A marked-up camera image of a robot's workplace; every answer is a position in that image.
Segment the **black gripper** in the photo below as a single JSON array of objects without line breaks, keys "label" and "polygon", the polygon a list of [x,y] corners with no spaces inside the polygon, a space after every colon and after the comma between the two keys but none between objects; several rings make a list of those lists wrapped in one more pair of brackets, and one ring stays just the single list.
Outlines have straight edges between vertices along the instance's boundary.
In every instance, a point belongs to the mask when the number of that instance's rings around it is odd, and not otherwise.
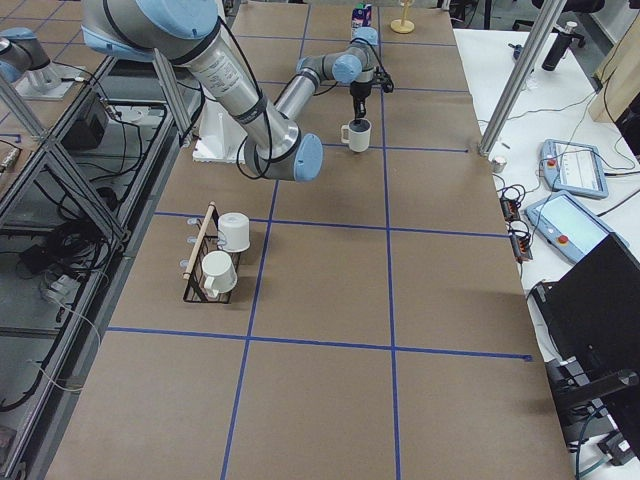
[{"label": "black gripper", "polygon": [[354,81],[350,84],[350,95],[353,99],[354,121],[360,122],[366,118],[366,99],[371,94],[370,82]]}]

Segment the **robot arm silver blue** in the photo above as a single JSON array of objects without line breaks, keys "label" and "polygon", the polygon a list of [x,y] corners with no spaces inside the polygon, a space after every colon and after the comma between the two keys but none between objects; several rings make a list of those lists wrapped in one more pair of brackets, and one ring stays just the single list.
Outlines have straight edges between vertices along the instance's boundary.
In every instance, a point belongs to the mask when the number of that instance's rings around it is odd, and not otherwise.
[{"label": "robot arm silver blue", "polygon": [[357,29],[342,52],[301,59],[296,74],[272,102],[239,47],[223,39],[224,22],[214,1],[86,1],[82,31],[91,49],[114,58],[150,62],[162,53],[199,81],[246,132],[244,161],[256,179],[308,182],[322,167],[320,138],[296,122],[321,82],[350,86],[354,112],[364,106],[379,62],[378,33]]},{"label": "robot arm silver blue", "polygon": [[39,71],[51,63],[36,34],[26,27],[1,31],[1,75],[10,82],[26,72]]}]

